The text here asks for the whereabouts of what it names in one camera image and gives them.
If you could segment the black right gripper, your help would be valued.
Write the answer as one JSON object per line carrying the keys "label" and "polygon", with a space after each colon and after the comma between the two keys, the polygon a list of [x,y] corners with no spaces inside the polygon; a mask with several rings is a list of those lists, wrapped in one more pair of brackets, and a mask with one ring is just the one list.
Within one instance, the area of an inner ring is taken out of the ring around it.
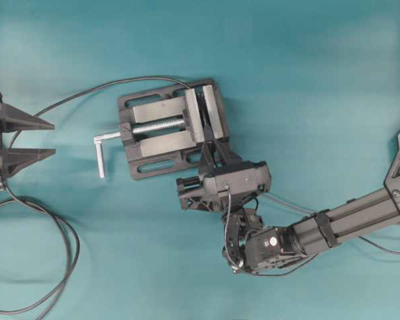
{"label": "black right gripper", "polygon": [[265,161],[243,161],[228,143],[214,139],[202,146],[198,175],[176,184],[182,209],[222,212],[268,192],[271,174]]}

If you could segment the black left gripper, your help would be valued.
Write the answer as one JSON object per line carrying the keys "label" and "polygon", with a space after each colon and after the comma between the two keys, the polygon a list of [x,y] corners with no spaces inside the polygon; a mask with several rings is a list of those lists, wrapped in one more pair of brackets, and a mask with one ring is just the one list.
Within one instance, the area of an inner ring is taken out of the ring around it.
{"label": "black left gripper", "polygon": [[55,126],[18,108],[3,103],[0,92],[0,191],[3,177],[13,177],[20,170],[55,154],[55,149],[3,148],[3,134],[26,130],[54,130]]}

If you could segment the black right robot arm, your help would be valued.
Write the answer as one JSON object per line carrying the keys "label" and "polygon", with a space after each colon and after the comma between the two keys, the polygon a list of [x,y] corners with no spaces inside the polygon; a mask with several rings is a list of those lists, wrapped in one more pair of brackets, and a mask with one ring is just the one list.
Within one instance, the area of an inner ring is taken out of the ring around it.
{"label": "black right robot arm", "polygon": [[400,150],[382,189],[287,227],[266,227],[248,207],[270,186],[266,162],[245,161],[217,140],[204,143],[198,174],[177,180],[183,209],[221,214],[222,255],[234,273],[262,276],[268,268],[298,268],[347,240],[400,224]]}

